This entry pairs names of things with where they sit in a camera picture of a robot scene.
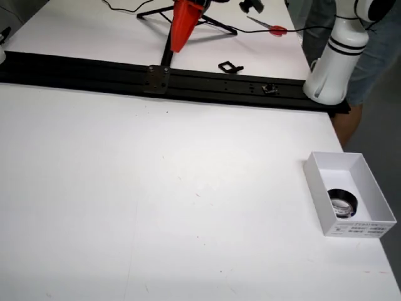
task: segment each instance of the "open box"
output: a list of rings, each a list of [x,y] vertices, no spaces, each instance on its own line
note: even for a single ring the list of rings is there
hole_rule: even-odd
[[[324,235],[379,238],[397,223],[362,154],[312,152],[304,172]],[[336,216],[328,195],[331,189],[357,198],[354,216]]]

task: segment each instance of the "black clip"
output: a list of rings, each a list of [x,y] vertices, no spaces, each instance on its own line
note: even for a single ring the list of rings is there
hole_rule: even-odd
[[[244,69],[243,66],[235,67],[230,61],[225,61],[224,63],[219,64],[219,68],[220,68],[222,71],[224,71],[224,72],[226,72],[226,73],[230,73],[230,74],[236,74],[236,73],[238,73],[239,71],[241,71],[241,70]]]

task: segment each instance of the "red funnel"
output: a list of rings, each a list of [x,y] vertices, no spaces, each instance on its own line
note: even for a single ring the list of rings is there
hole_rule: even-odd
[[[176,0],[171,25],[171,50],[180,52],[203,14],[203,6],[190,0]]]

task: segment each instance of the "person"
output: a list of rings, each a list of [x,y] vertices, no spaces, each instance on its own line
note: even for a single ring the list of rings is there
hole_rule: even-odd
[[[335,0],[313,0],[306,20],[306,27],[333,27]],[[351,107],[349,114],[336,114],[333,126],[342,146],[356,131],[361,118],[363,103],[374,83],[394,63],[401,50],[401,0],[396,0],[390,12],[379,22],[366,23],[369,42],[354,69],[348,84],[346,100]],[[303,50],[311,65],[317,60],[330,37],[331,31],[323,28],[307,29],[303,36]]]

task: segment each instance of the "white tabletop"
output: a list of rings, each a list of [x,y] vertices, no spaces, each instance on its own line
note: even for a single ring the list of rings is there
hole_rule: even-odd
[[[234,0],[207,14],[258,29]],[[152,20],[52,0],[8,50],[158,64],[168,27]],[[172,66],[308,72],[294,34],[196,42],[215,32]],[[400,300],[379,240],[321,232],[302,164],[341,152],[326,114],[2,84],[0,141],[0,300]]]

